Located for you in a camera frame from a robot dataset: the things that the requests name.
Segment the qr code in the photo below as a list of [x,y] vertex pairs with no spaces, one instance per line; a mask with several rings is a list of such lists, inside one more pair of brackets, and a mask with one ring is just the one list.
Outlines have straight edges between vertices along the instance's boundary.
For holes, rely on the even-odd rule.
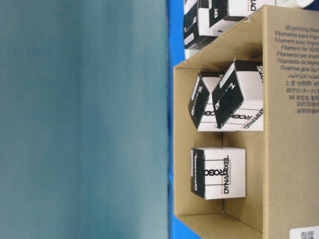
[[314,239],[315,233],[314,231],[302,232],[301,239]]

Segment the small white box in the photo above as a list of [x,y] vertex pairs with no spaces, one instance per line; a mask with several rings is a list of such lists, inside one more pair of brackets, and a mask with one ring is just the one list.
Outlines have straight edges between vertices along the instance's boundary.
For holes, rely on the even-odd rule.
[[263,63],[234,60],[212,93],[217,127],[263,131]]
[[246,150],[192,148],[191,191],[207,200],[246,197]]
[[[198,73],[197,80],[190,97],[188,110],[197,131],[221,131],[217,128],[214,113],[212,91],[223,76],[222,72]],[[226,123],[222,131],[235,131],[237,125]]]
[[275,0],[184,0],[185,49],[202,49],[265,4]]
[[184,46],[185,49],[200,50],[220,36],[209,27],[208,0],[184,0]]

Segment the stacked boxes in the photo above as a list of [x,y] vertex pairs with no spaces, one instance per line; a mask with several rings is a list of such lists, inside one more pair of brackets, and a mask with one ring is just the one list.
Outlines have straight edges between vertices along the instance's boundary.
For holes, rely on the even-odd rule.
[[184,0],[185,49],[202,49],[265,4],[275,0]]
[[[221,131],[213,108],[212,92],[223,76],[222,72],[198,73],[197,80],[190,97],[188,110],[198,131]],[[236,125],[225,123],[223,131],[234,131]]]

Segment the gray-blue background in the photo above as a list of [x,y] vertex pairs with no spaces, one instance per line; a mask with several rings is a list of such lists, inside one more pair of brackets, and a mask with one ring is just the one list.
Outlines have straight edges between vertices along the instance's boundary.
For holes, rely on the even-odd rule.
[[0,238],[167,238],[165,7],[0,0]]

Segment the product box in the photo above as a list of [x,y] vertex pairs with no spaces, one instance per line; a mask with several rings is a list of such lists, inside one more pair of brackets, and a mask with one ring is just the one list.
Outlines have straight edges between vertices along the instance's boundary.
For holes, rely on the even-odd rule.
[[[316,233],[309,228],[319,226],[318,22],[316,11],[264,6],[175,67],[173,213],[200,238]],[[263,61],[264,130],[198,132],[185,106],[197,75],[225,72],[234,59]],[[189,151],[199,147],[246,149],[245,198],[204,200],[190,191]]]
[[224,32],[263,5],[275,4],[275,0],[209,0],[209,27]]
[[221,34],[209,27],[208,7],[208,0],[184,0],[185,49],[200,50]]
[[213,90],[212,101],[218,128],[233,124],[236,130],[262,131],[263,63],[234,60]]
[[[221,131],[217,128],[217,121],[213,108],[212,91],[218,85],[223,72],[201,71],[192,91],[188,110],[198,131]],[[226,123],[224,131],[234,131],[238,126]]]
[[191,191],[204,199],[246,196],[246,150],[191,149]]

